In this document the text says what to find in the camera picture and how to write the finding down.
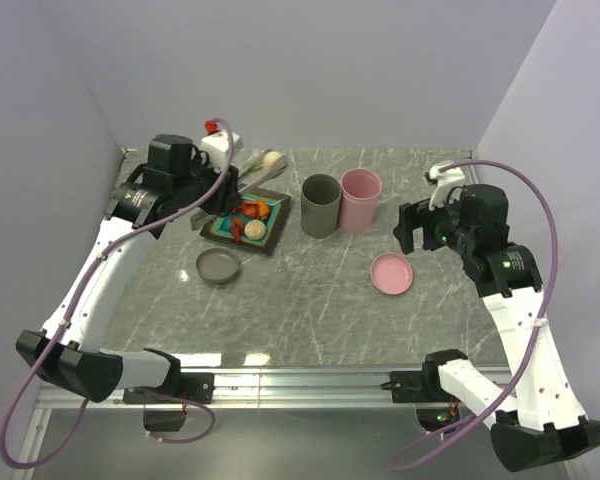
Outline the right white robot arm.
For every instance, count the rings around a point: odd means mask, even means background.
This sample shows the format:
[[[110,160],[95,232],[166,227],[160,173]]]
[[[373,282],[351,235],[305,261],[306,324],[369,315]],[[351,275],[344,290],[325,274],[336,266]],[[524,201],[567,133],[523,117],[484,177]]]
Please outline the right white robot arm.
[[[510,472],[577,458],[600,446],[600,421],[588,417],[571,390],[541,305],[548,297],[530,250],[509,239],[508,199],[491,185],[454,187],[440,202],[399,208],[393,234],[401,250],[447,247],[460,256],[490,314],[513,375],[499,388],[457,349],[431,353],[418,373],[394,371],[382,389],[395,403],[457,400],[471,412],[431,426],[454,438],[473,424],[489,430],[494,452]]]

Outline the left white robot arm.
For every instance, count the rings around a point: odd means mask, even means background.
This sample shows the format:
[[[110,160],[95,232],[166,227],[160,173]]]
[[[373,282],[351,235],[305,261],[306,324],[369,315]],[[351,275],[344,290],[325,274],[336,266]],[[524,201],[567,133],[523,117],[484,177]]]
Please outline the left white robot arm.
[[[147,388],[160,402],[182,390],[181,363],[144,349],[111,352],[104,337],[138,263],[166,225],[194,210],[221,216],[242,200],[234,155],[241,137],[211,123],[199,144],[159,134],[146,160],[117,187],[105,207],[95,243],[59,307],[37,330],[24,330],[16,350],[39,378],[91,402],[117,389]]]

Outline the metal serving tongs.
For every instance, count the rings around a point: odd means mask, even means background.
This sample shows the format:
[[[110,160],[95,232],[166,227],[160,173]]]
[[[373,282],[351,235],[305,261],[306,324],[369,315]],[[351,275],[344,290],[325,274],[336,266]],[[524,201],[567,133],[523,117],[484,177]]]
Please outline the metal serving tongs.
[[[240,194],[249,193],[251,190],[259,187],[265,182],[281,175],[288,167],[288,159],[284,156],[269,170],[262,166],[264,155],[274,150],[266,150],[258,159],[252,161],[248,167],[238,176],[238,192]]]

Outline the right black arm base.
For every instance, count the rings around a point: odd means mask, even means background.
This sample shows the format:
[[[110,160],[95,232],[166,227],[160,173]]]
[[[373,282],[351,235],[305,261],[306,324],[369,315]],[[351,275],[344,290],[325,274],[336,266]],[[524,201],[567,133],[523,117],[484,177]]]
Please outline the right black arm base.
[[[461,420],[459,401],[444,392],[423,371],[392,371],[379,388],[394,404],[413,404],[416,419],[426,432],[434,432]]]

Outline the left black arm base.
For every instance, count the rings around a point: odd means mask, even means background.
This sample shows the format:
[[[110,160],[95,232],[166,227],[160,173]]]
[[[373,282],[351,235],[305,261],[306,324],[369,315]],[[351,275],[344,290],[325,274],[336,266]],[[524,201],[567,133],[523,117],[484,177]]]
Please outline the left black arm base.
[[[143,427],[147,437],[167,444],[186,444],[202,440],[215,427],[216,415],[210,408],[215,375],[210,372],[179,373],[161,387],[133,387],[124,390],[122,402],[142,405]],[[198,410],[209,417],[208,426],[190,438],[175,438]]]

